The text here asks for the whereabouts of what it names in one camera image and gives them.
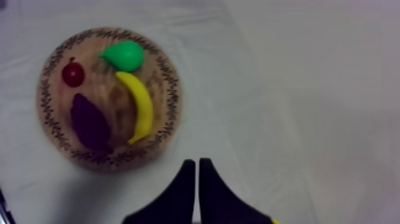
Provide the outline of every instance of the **toy pear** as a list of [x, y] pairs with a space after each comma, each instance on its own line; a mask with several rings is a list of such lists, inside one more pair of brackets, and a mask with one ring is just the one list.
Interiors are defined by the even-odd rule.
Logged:
[[143, 64], [143, 49], [133, 41], [121, 41], [99, 54], [119, 71], [135, 71]]

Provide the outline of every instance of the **wood grain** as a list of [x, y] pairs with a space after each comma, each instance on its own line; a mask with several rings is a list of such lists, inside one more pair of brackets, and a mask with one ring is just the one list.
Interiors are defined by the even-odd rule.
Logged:
[[[143, 66], [132, 74], [146, 85], [154, 105], [152, 133], [133, 145], [127, 144], [127, 140], [134, 132], [135, 101], [114, 76], [116, 70], [98, 57], [106, 47], [124, 40], [136, 41], [144, 49]], [[71, 57], [83, 66], [86, 74], [83, 84], [76, 88], [67, 86], [61, 77], [61, 70]], [[77, 139], [71, 128], [70, 110], [78, 93], [106, 117], [113, 153], [87, 149]], [[37, 88], [37, 111], [47, 137], [68, 159], [92, 170], [124, 170], [156, 157], [176, 131], [181, 108], [182, 91], [171, 61], [146, 37], [119, 28], [85, 30], [67, 39], [49, 56]]]

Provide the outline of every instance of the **yellow banana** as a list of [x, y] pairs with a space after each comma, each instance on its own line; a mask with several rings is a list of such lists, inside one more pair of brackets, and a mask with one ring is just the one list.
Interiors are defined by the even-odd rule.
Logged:
[[126, 85], [136, 101], [137, 118], [135, 132], [128, 140], [129, 144], [133, 144], [151, 132], [154, 119], [153, 102], [146, 86], [136, 76], [123, 71], [117, 71], [115, 75]]

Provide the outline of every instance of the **toy apple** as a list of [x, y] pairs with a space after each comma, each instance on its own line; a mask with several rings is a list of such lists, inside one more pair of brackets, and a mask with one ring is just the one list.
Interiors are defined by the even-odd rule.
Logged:
[[74, 62], [75, 58], [70, 58], [70, 62], [62, 69], [63, 81], [71, 87], [78, 87], [85, 79], [85, 71], [83, 67]]

